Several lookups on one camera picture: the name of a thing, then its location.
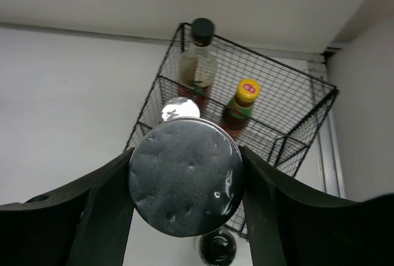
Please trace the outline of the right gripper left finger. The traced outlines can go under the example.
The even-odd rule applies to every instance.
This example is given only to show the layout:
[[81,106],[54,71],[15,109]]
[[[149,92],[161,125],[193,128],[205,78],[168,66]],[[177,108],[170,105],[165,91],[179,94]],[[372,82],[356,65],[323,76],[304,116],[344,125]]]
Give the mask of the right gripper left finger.
[[1,265],[122,265],[134,211],[131,154],[25,203],[1,205]]

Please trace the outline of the silver-lid blue-label shaker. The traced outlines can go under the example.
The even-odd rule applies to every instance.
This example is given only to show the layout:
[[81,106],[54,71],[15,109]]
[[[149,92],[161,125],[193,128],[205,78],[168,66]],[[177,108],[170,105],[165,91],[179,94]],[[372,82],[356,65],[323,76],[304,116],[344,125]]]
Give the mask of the silver-lid blue-label shaker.
[[154,127],[133,149],[129,193],[140,217],[178,237],[213,232],[237,211],[244,194],[241,152],[218,125],[176,118]]
[[161,110],[161,122],[183,117],[200,117],[199,107],[192,99],[187,97],[171,98]]

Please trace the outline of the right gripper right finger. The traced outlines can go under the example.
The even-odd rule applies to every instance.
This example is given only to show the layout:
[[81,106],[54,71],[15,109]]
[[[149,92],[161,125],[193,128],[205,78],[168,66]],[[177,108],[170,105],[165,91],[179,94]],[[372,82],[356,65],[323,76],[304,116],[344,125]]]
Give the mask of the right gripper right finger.
[[241,148],[243,198],[254,265],[392,265],[393,195],[332,196]]

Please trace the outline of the yellow-cap brown sauce bottle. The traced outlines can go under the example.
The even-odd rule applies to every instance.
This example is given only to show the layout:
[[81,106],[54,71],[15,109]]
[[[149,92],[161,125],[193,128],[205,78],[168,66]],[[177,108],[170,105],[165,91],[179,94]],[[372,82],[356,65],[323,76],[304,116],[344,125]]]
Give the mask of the yellow-cap brown sauce bottle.
[[234,140],[249,124],[254,103],[260,95],[260,85],[254,79],[243,79],[239,82],[234,96],[223,109],[220,127]]

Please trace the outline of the tall clear black-cap bottle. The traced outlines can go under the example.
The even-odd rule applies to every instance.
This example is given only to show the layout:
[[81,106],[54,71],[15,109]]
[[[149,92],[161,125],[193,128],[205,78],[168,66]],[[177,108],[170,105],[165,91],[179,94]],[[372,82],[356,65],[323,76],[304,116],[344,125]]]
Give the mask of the tall clear black-cap bottle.
[[192,99],[201,111],[207,106],[217,72],[217,61],[211,52],[214,33],[215,25],[208,18],[193,20],[189,48],[179,62],[178,93]]

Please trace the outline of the black-cap spice jar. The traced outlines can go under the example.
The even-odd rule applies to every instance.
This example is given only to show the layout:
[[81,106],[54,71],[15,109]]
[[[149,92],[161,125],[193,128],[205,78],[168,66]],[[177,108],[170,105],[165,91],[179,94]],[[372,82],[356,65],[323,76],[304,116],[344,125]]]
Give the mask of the black-cap spice jar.
[[198,241],[198,252],[205,265],[231,265],[237,252],[235,237],[222,228],[203,235]]

